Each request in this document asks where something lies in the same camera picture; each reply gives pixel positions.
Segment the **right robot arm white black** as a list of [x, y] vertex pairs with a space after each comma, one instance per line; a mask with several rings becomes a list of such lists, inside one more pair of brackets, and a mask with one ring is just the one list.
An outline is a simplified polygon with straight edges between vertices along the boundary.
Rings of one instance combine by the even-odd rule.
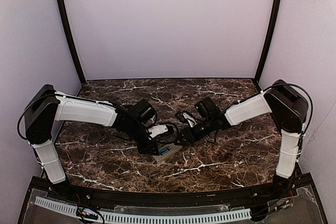
[[188, 146], [212, 132], [224, 131], [258, 116], [272, 114], [281, 135], [276, 176], [289, 179], [295, 171], [303, 138], [313, 114], [312, 98], [308, 93], [302, 96], [298, 92], [300, 88], [279, 79], [258, 94], [233, 104], [226, 111], [221, 111], [210, 97], [205, 97], [194, 105], [202, 120], [182, 129], [174, 144]]

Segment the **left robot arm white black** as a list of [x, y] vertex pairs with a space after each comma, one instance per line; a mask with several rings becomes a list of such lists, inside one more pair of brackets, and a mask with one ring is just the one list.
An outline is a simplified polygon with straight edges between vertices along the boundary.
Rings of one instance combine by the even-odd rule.
[[165, 125], [147, 126], [146, 122], [155, 116], [155, 109], [145, 99], [135, 105], [121, 105], [73, 97], [46, 84], [19, 118], [25, 124], [25, 134], [20, 137], [33, 147], [50, 182], [59, 184], [66, 180], [66, 174], [52, 141], [54, 122], [77, 121], [111, 127], [135, 141], [139, 153], [158, 155], [154, 139], [166, 133], [168, 128]]

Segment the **blue AAA battery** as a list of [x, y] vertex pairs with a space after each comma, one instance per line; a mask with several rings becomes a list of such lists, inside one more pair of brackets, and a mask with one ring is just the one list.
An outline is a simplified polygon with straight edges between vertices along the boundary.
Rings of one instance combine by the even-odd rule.
[[159, 150], [159, 155], [162, 156], [162, 155], [168, 153], [169, 151], [171, 151], [171, 148], [170, 147], [165, 147], [165, 148]]

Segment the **white remote control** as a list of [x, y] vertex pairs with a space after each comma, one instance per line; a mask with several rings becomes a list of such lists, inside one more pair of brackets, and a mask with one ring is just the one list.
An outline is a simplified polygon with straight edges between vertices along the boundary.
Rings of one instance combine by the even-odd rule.
[[175, 154], [176, 152], [180, 151], [183, 146], [178, 146], [178, 145], [175, 145], [175, 144], [168, 144], [168, 145], [165, 145], [163, 146], [162, 148], [160, 148], [159, 150], [165, 148], [165, 147], [170, 147], [171, 148], [171, 151], [169, 151], [168, 153], [160, 156], [160, 155], [153, 155], [153, 159], [157, 162], [157, 163], [161, 163], [163, 161], [165, 161], [167, 158], [169, 158], [170, 156], [172, 156], [173, 154]]

